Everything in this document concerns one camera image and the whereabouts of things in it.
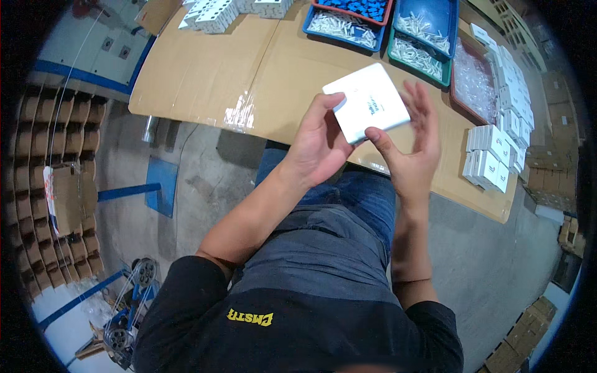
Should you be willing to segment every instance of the left hand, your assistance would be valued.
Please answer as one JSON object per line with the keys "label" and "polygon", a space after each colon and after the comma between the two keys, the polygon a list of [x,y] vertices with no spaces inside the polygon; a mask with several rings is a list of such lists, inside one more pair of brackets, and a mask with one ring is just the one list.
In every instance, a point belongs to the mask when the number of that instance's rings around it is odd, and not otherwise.
{"label": "left hand", "polygon": [[355,146],[346,142],[332,109],[344,93],[318,94],[301,121],[282,163],[307,188],[323,183],[346,162]]}

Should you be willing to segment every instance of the stacked cardboard boxes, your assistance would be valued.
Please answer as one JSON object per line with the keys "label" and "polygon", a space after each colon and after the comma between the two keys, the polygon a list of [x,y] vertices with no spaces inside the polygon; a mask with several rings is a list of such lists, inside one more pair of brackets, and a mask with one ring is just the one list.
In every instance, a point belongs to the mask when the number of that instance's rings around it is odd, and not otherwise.
{"label": "stacked cardboard boxes", "polygon": [[[44,168],[75,163],[93,184],[106,102],[97,95],[29,86],[21,99],[17,128],[7,134],[9,156],[2,160],[7,203],[2,218],[22,285],[31,299],[49,286],[90,277],[103,269],[93,212],[65,234],[54,229],[56,219],[48,211],[46,197],[60,191],[48,190]],[[73,200],[76,195],[65,197]]]}
{"label": "stacked cardboard boxes", "polygon": [[527,191],[540,205],[576,212],[575,181],[578,162],[578,126],[574,104],[564,77],[557,72],[543,75],[551,135],[545,144],[527,149],[531,172]]}
{"label": "stacked cardboard boxes", "polygon": [[515,373],[543,338],[556,311],[543,296],[530,305],[479,371]]}

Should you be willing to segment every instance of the wire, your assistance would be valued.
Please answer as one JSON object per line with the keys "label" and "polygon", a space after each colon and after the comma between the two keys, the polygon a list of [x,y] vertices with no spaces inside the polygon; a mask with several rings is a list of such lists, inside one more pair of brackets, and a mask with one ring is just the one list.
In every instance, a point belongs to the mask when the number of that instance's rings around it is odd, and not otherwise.
{"label": "wire", "polygon": [[[83,39],[83,43],[81,43],[81,46],[79,47],[79,51],[76,53],[75,56],[75,60],[73,61],[73,65],[70,67],[70,71],[68,76],[66,77],[66,81],[64,82],[64,88],[62,89],[62,95],[60,96],[60,101],[58,102],[58,109],[56,109],[56,120],[54,121],[54,128],[52,129],[52,142],[51,142],[51,146],[50,146],[50,160],[49,160],[49,166],[52,166],[52,153],[54,153],[54,137],[56,136],[56,126],[58,125],[58,117],[60,114],[60,107],[62,106],[62,100],[64,99],[64,93],[66,92],[66,86],[69,83],[69,79],[70,79],[70,74],[72,74],[73,69],[75,68],[75,63],[77,61],[77,59],[79,58],[79,55],[81,53],[81,50],[83,49],[83,45],[85,45],[85,42],[87,41],[87,38],[89,37],[89,34],[91,34],[91,30],[93,30],[93,27],[96,25],[97,20],[100,19],[100,16],[102,15],[104,9],[101,9],[100,14],[97,15],[97,18],[95,21],[93,21],[93,24],[91,25],[91,28],[89,28],[89,31],[87,32],[87,35],[85,36],[85,39]],[[62,256],[62,261],[64,261],[64,265],[66,266],[66,272],[69,274],[69,278],[70,278],[70,282],[73,282],[73,277],[70,274],[70,270],[68,267],[68,264],[66,264],[66,258],[64,257],[64,252],[62,251],[62,244],[60,243],[60,238],[58,238],[58,248],[60,249],[60,255]]]}
{"label": "wire", "polygon": [[[180,148],[179,172],[178,172],[177,179],[180,176],[180,164],[183,161],[184,147],[185,147],[187,141],[189,141],[190,137],[195,133],[195,130],[197,129],[197,127],[199,127],[199,124],[195,124],[195,128],[193,128],[193,131],[190,132],[190,134],[184,140],[183,146]],[[177,247],[179,244],[179,181],[178,180],[176,180],[176,190],[174,191],[174,195],[175,195],[175,199],[176,199],[176,234],[174,235],[174,244],[175,244],[175,247]]]}

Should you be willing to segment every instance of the right hand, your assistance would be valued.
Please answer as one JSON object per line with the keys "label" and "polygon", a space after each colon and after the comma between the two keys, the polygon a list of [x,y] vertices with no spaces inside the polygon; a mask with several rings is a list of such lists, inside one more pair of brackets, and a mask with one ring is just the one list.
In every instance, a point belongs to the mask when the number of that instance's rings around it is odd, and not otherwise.
{"label": "right hand", "polygon": [[438,114],[421,83],[417,82],[413,87],[404,81],[404,88],[408,94],[401,93],[400,96],[411,117],[415,136],[413,151],[403,154],[379,128],[369,127],[365,135],[386,161],[402,206],[417,208],[429,203],[431,181],[439,163]]}

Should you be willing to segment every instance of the blue metal frame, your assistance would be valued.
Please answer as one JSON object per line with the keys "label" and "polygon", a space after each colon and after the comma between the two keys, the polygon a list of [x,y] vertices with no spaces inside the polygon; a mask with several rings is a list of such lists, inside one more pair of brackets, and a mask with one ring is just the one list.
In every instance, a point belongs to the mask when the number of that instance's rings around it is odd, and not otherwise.
{"label": "blue metal frame", "polygon": [[[133,74],[131,75],[130,79],[128,80],[128,85],[124,85],[122,83],[104,78],[99,75],[95,75],[93,73],[83,71],[80,69],[73,68],[72,73],[70,73],[70,77],[72,79],[78,79],[80,81],[92,83],[95,85],[99,85],[100,87],[105,87],[111,90],[115,90],[118,92],[122,92],[124,94],[131,94],[133,91],[133,87],[135,86],[135,82],[137,81],[137,77],[139,76],[139,71],[141,71],[141,66],[145,62],[145,58],[149,54],[149,50],[151,49],[153,42],[155,42],[155,36],[152,36],[147,41],[143,52],[141,52],[141,56],[139,57],[139,61],[133,70]],[[46,60],[37,60],[33,65],[33,69],[35,71],[45,72],[45,73],[52,73],[62,76],[69,76],[70,66],[66,66],[60,63],[55,63]]]}
{"label": "blue metal frame", "polygon": [[99,290],[102,290],[103,288],[105,288],[106,286],[108,286],[109,284],[111,284],[112,282],[118,280],[125,272],[126,272],[126,270],[121,269],[120,271],[114,273],[112,276],[110,276],[107,279],[105,279],[104,281],[98,283],[96,286],[92,287],[88,291],[86,291],[83,294],[79,295],[78,297],[76,297],[72,301],[70,301],[67,304],[63,305],[56,312],[54,312],[53,314],[49,315],[45,319],[41,320],[41,322],[39,323],[40,329],[42,329],[42,331],[45,331],[48,328],[48,326],[51,323],[53,323],[54,321],[56,321],[60,316],[62,316],[63,314],[67,313],[68,311],[72,310],[77,304],[83,302],[84,300],[86,300],[87,298],[89,298],[90,296],[92,296],[93,294],[95,294],[96,292],[98,292]]}
{"label": "blue metal frame", "polygon": [[142,193],[155,192],[160,189],[162,189],[162,186],[160,185],[160,183],[151,183],[151,184],[135,185],[135,186],[126,187],[126,188],[102,190],[101,192],[97,192],[97,201],[104,202],[104,201],[108,201],[109,199],[116,199],[116,198],[121,198],[121,197],[126,197],[126,196],[138,195],[138,194],[142,194]]}

